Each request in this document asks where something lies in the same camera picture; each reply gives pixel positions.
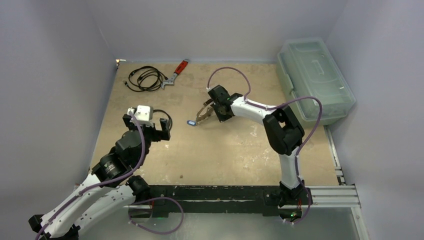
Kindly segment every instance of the container lid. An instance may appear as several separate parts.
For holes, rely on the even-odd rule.
[[[355,97],[321,38],[288,40],[280,54],[283,63],[286,61],[285,65],[289,66],[286,71],[296,97],[318,98],[324,108],[323,119],[340,118],[348,114],[356,101]],[[303,100],[299,106],[305,120],[317,119],[319,106],[316,101]]]

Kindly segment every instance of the tabletop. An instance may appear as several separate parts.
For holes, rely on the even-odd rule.
[[[275,64],[189,63],[175,85],[153,92],[133,92],[123,83],[133,70],[153,66],[170,77],[179,63],[120,63],[91,160],[93,167],[128,129],[122,120],[130,107],[148,105],[166,111],[173,121],[170,141],[152,142],[144,165],[135,172],[150,185],[278,185],[279,157],[260,124],[242,117],[219,122],[215,114],[198,126],[187,124],[209,99],[206,84],[220,67],[234,67],[251,83],[249,99],[267,105],[285,102]],[[155,81],[146,79],[146,86]],[[244,94],[248,85],[236,71],[217,72],[210,86],[220,84],[228,93]],[[160,128],[157,112],[153,120]],[[305,136],[311,129],[305,129]],[[324,127],[320,126],[300,152],[300,170],[308,186],[338,185],[333,156]]]

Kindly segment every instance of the white plastic part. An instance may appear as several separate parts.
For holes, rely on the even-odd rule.
[[[288,189],[294,189],[299,184],[301,184],[296,175],[296,165],[295,157],[296,152],[299,147],[296,147],[291,155],[281,155],[279,154],[279,164],[281,165],[281,183],[286,186]],[[297,168],[299,169],[299,178],[303,180],[303,177],[300,175],[301,166],[299,163],[299,156],[297,156]]]
[[[48,223],[48,220],[55,214],[72,197],[79,194],[80,191],[94,184],[100,183],[100,180],[95,174],[89,174],[84,182],[60,205],[49,213],[42,216],[41,226]],[[114,188],[111,187],[95,187],[84,193],[81,197],[77,198],[68,207],[66,207],[44,230],[45,233],[50,234],[50,238],[59,238],[65,235],[72,225],[91,205],[93,205],[99,198],[110,192]]]
[[[255,102],[252,100],[249,100],[249,102],[261,105],[263,107],[267,106],[265,104]],[[245,102],[243,97],[238,97],[236,100],[234,100],[234,102],[231,104],[231,110],[234,116],[250,119],[254,122],[257,122],[260,125],[264,125],[262,120],[265,118],[266,115],[274,112],[274,110],[265,110],[256,106],[249,105]]]
[[[153,107],[151,106],[144,106],[144,105],[138,105],[137,109],[134,109],[133,107],[128,108],[128,111],[126,114],[134,114],[134,117],[137,119],[138,123],[140,125],[146,125],[153,127],[152,117],[153,117]]]
[[[132,204],[136,200],[133,190],[128,185],[121,185],[98,199],[82,216],[75,221],[79,226],[78,234],[81,236],[100,220],[106,218],[118,209]]]
[[[268,110],[268,109],[274,106],[265,105],[265,104],[255,102],[252,100],[248,100],[248,101],[257,105],[261,105],[266,109],[249,105],[245,102],[243,97],[238,97],[231,104],[232,113],[234,114],[234,116],[250,119],[263,126],[264,125],[263,119],[265,118],[265,116],[272,114],[274,112],[274,110]],[[294,189],[300,184],[296,176],[296,167],[295,167],[295,154],[297,150],[298,148],[296,148],[290,156],[280,155],[280,154],[278,155],[280,165],[281,165],[281,183],[289,189]]]

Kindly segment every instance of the black cable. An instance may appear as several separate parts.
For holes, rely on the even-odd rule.
[[[172,118],[171,118],[171,116],[166,111],[164,111],[162,109],[153,109],[153,113],[157,113],[157,112],[164,113],[168,117],[168,120],[169,120],[168,128],[171,131],[171,129],[172,129]]]
[[[131,81],[131,77],[134,76],[138,71],[145,70],[138,78],[137,83]],[[150,86],[142,86],[143,81],[148,78],[154,76],[156,77],[156,81]],[[128,75],[128,81],[131,85],[136,87],[137,89],[133,89],[130,87],[127,81],[124,81],[125,86],[127,86],[131,91],[134,92],[153,92],[161,88],[161,84],[163,81],[168,80],[168,78],[157,68],[153,66],[143,66],[134,71],[132,71]]]

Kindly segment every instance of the wire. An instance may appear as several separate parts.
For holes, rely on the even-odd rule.
[[[145,70],[143,73],[141,73],[140,76],[137,78],[137,83],[134,83],[131,81],[131,77],[134,76],[138,71]],[[154,76],[156,77],[156,81],[150,85],[150,86],[142,86],[142,83],[144,80],[146,80],[148,77]],[[131,88],[127,81],[124,81],[123,83],[125,86],[130,89],[133,92],[153,92],[161,88],[161,84],[163,81],[168,80],[168,78],[157,68],[153,66],[142,66],[140,68],[135,69],[128,75],[128,82],[135,88]]]
[[[305,192],[307,192],[307,209],[306,209],[306,211],[305,211],[305,213],[304,214],[302,214],[302,217],[301,218],[299,218],[299,220],[297,220],[296,222],[292,222],[292,224],[298,224],[298,223],[300,223],[307,215],[308,215],[308,213],[309,213],[309,210],[310,210],[310,208],[311,208],[311,204],[312,204],[312,201],[311,201],[311,193],[308,191],[308,189],[306,188],[306,186],[305,186],[305,184],[302,182],[302,180],[301,180],[301,178],[300,178],[300,175],[299,175],[299,164],[298,164],[298,156],[299,156],[299,153],[301,152],[301,150],[302,150],[302,148],[305,146],[305,144],[309,141],[309,139],[312,137],[312,135],[314,134],[314,132],[315,132],[315,130],[317,130],[317,128],[318,128],[318,125],[320,124],[320,120],[321,120],[321,116],[323,115],[323,104],[321,103],[321,101],[318,99],[318,98],[316,98],[316,97],[314,97],[314,96],[302,96],[302,97],[298,97],[298,98],[295,98],[295,99],[293,99],[293,100],[290,100],[290,101],[287,101],[287,102],[284,102],[284,103],[282,103],[282,104],[280,104],[280,105],[278,105],[278,106],[273,106],[273,107],[267,107],[267,106],[262,106],[262,105],[259,105],[259,104],[256,104],[256,103],[253,103],[253,102],[250,102],[250,101],[248,101],[248,99],[247,99],[247,97],[248,97],[248,95],[251,93],[251,90],[252,90],[252,87],[251,87],[251,83],[249,82],[249,80],[248,80],[248,77],[242,72],[242,71],[240,71],[240,70],[238,70],[237,68],[235,68],[235,67],[231,67],[231,66],[224,66],[224,67],[220,67],[220,68],[218,68],[218,69],[216,69],[211,75],[210,75],[210,77],[209,77],[209,80],[207,81],[207,89],[209,90],[210,88],[209,88],[209,84],[210,84],[210,82],[211,82],[211,79],[212,79],[212,76],[216,73],[216,72],[218,72],[219,70],[222,70],[222,69],[231,69],[231,70],[234,70],[234,71],[236,71],[236,72],[238,72],[238,73],[240,73],[242,76],[243,76],[243,78],[246,80],[246,83],[247,83],[247,85],[248,85],[248,91],[246,92],[246,94],[243,96],[243,98],[244,98],[244,101],[247,103],[247,104],[249,104],[249,105],[251,105],[251,106],[254,106],[254,107],[257,107],[257,108],[260,108],[260,109],[264,109],[264,110],[275,110],[275,109],[280,109],[280,108],[283,108],[283,107],[285,107],[285,106],[287,106],[287,105],[289,105],[289,104],[292,104],[292,103],[294,103],[294,102],[297,102],[297,101],[300,101],[300,100],[304,100],[304,99],[312,99],[312,100],[315,100],[317,103],[318,103],[318,106],[319,106],[319,112],[318,112],[318,117],[317,117],[317,119],[316,119],[316,122],[315,122],[315,125],[313,126],[313,128],[312,128],[312,130],[310,131],[310,133],[309,133],[309,135],[305,138],[305,140],[303,141],[303,143],[299,146],[299,148],[297,149],[297,151],[296,151],[296,153],[295,153],[295,156],[294,156],[294,166],[295,166],[295,170],[296,170],[296,177],[297,177],[297,180],[299,181],[299,183],[302,185],[302,188],[303,188],[303,190],[305,190]]]
[[[129,112],[129,115],[133,118],[136,119],[136,117],[133,115],[132,112]],[[76,199],[78,199],[79,197],[82,197],[84,193],[86,193],[87,191],[96,188],[96,187],[101,187],[101,186],[105,186],[114,182],[118,182],[124,179],[127,179],[128,177],[130,177],[131,175],[133,175],[133,173],[140,168],[141,165],[143,165],[145,158],[146,158],[146,141],[145,141],[145,137],[143,135],[143,131],[142,131],[142,127],[140,126],[140,123],[138,121],[134,121],[135,125],[137,126],[137,130],[140,134],[140,138],[141,138],[141,155],[140,155],[140,159],[137,162],[137,165],[135,165],[135,167],[128,172],[127,174],[124,174],[120,177],[111,179],[111,180],[107,180],[107,181],[103,181],[100,183],[96,183],[93,184],[91,186],[88,186],[86,188],[84,188],[83,190],[81,190],[80,192],[78,192],[77,195],[74,195],[71,199],[69,199],[67,202],[65,202],[65,204],[63,204],[47,221],[47,223],[42,226],[42,228],[40,229],[40,231],[38,231],[35,240],[39,240],[40,236],[43,234],[44,230],[46,230],[46,228],[52,224],[52,221],[64,210],[66,209],[69,205],[71,205]]]
[[[168,129],[171,131],[171,129],[172,129],[172,118],[171,118],[171,116],[166,111],[164,111],[162,109],[153,109],[153,113],[158,113],[158,112],[163,113],[168,117],[168,120],[169,120]]]
[[[139,202],[134,202],[133,204],[131,204],[131,205],[140,205],[140,204],[144,204],[144,203],[148,203],[148,202],[152,202],[152,201],[155,201],[155,200],[169,200],[169,201],[171,201],[171,202],[174,202],[177,206],[178,206],[178,208],[179,208],[179,210],[181,211],[181,220],[179,221],[179,223],[178,223],[178,225],[174,228],[174,229],[172,229],[172,230],[170,230],[170,231],[156,231],[156,230],[153,230],[153,229],[150,229],[150,228],[147,228],[147,227],[145,227],[145,226],[143,226],[143,225],[140,225],[140,224],[138,224],[138,223],[136,223],[132,218],[131,218],[131,215],[130,215],[130,213],[128,212],[128,218],[129,218],[129,222],[130,223],[132,223],[132,224],[134,224],[135,226],[137,226],[137,227],[139,227],[139,228],[141,228],[141,229],[143,229],[143,230],[146,230],[146,231],[148,231],[148,232],[150,232],[150,233],[153,233],[153,234],[159,234],[159,235],[167,235],[167,234],[171,234],[171,233],[173,233],[173,232],[175,232],[175,231],[177,231],[180,227],[181,227],[181,225],[183,224],[183,220],[184,220],[184,211],[183,211],[183,207],[175,200],[175,199],[172,199],[172,198],[170,198],[170,197],[166,197],[166,196],[161,196],[161,197],[154,197],[154,198],[151,198],[151,199],[148,199],[148,200],[144,200],[144,201],[139,201]]]

